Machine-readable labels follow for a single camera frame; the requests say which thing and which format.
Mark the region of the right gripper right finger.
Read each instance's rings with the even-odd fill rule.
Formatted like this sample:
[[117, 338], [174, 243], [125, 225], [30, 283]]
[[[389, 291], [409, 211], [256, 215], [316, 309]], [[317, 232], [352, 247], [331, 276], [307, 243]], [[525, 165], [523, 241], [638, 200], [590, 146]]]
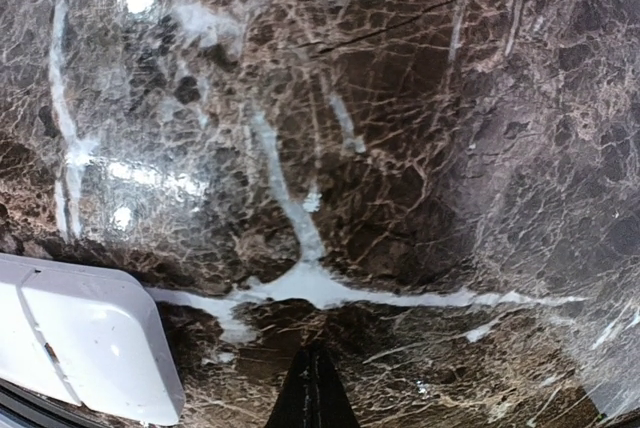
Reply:
[[359, 427], [329, 352], [322, 345], [312, 346], [312, 426]]

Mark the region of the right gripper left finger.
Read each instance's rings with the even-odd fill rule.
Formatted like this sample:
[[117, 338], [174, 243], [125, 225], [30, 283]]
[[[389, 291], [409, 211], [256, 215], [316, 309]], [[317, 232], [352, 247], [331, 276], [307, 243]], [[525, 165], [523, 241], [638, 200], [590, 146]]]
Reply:
[[308, 347], [300, 348], [292, 359], [269, 417], [270, 427], [309, 428], [313, 426], [311, 365], [311, 350]]

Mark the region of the white remote control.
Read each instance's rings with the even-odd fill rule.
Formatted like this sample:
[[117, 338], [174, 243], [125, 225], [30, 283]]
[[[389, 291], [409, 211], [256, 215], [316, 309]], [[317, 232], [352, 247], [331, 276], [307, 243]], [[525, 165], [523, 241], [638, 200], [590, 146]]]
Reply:
[[46, 343], [21, 293], [21, 287], [27, 278], [40, 269], [65, 270], [77, 267], [97, 268], [2, 255], [1, 377], [41, 395], [81, 406], [84, 404], [63, 376], [56, 354]]

